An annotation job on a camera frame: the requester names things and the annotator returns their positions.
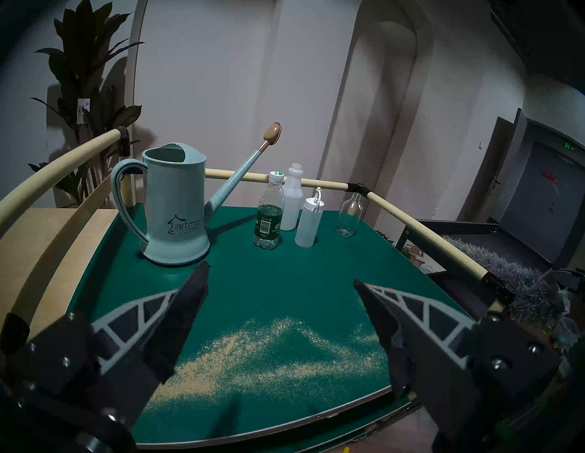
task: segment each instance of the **green label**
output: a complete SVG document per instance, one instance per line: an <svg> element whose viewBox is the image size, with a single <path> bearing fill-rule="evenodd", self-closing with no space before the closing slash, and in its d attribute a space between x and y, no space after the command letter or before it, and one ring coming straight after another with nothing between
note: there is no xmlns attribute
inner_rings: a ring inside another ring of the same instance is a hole
<svg viewBox="0 0 585 453"><path fill-rule="evenodd" d="M254 234L262 239L276 239L280 232L283 210L274 205L261 205L256 216Z"/></svg>

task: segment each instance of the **watering can spout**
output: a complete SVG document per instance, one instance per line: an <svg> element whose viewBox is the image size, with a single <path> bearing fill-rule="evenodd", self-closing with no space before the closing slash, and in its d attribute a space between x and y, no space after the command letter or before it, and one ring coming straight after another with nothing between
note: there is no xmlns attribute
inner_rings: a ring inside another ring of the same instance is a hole
<svg viewBox="0 0 585 453"><path fill-rule="evenodd" d="M232 193L234 187L244 177L250 167L256 162L256 159L265 151L268 146L277 142L280 137L281 127L279 123L272 123L272 125L264 132L264 142L258 149L238 168L232 176L225 182L224 185L211 197L205 204L204 215L205 223L207 224L211 217L217 212L218 208L223 204L225 199Z"/></svg>

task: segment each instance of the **fluffy rug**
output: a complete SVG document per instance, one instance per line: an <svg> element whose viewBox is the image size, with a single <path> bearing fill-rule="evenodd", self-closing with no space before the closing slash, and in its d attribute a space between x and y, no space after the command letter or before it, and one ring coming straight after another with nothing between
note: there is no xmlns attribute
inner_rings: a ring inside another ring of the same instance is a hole
<svg viewBox="0 0 585 453"><path fill-rule="evenodd" d="M558 286L542 280L539 271L508 262L486 248L448 236L444 238L484 269L501 278L516 293L516 298L510 304L510 318L515 321L540 321L547 326L558 322L565 311L563 298Z"/></svg>

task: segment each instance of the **light blue watering can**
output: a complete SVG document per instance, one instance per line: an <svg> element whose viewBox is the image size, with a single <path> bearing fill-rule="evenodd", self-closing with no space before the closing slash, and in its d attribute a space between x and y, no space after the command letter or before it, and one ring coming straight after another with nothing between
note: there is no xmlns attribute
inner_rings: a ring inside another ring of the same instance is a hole
<svg viewBox="0 0 585 453"><path fill-rule="evenodd" d="M273 123L264 133L264 143L205 204L207 158L189 145L168 143L144 151L143 161L118 162L112 170L113 199L122 220L142 239L144 256L159 264L178 265L205 255L209 249L205 224L262 152L276 143L280 130L280 124ZM144 175L144 232L128 215L120 193L120 181L131 173Z"/></svg>

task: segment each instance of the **table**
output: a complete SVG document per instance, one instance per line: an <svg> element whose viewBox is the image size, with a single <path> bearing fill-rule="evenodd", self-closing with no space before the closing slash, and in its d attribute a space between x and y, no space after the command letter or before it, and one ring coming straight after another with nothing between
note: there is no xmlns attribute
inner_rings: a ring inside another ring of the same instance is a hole
<svg viewBox="0 0 585 453"><path fill-rule="evenodd" d="M130 210L139 227L142 210ZM134 426L139 444L186 447L268 434L390 390L386 356L353 280L458 307L366 223L352 238L335 234L336 217L323 214L312 248L296 246L295 231L283 231L279 246L264 250L253 245L255 208L219 209L208 225L209 296L176 375ZM117 218L70 309L99 318L179 287L193 267L149 262Z"/></svg>

